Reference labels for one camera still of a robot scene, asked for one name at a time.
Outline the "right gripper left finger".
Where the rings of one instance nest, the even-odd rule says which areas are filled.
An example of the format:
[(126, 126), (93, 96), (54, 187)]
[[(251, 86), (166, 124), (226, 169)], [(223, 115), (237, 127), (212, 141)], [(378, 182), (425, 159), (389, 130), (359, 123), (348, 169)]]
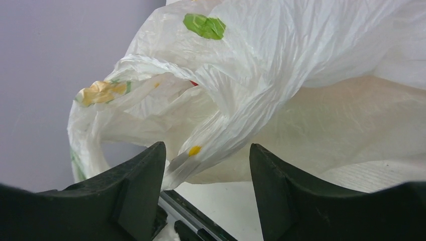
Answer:
[(153, 240), (166, 225), (158, 204), (165, 157), (157, 142), (64, 190), (1, 185), (1, 240)]

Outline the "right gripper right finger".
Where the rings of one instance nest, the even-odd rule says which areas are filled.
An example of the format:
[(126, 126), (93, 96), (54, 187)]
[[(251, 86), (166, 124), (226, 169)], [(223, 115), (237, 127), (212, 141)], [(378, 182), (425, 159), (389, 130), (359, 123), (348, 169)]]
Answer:
[(373, 193), (322, 180), (259, 144), (251, 177), (264, 240), (425, 240), (425, 182)]

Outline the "white plastic bag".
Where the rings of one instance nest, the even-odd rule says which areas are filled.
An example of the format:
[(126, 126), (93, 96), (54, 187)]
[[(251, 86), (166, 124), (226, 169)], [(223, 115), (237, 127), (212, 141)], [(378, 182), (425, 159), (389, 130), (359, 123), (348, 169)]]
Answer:
[(177, 1), (68, 120), (76, 182), (106, 142), (163, 142), (162, 189), (251, 179), (252, 143), (311, 174), (425, 158), (425, 1)]

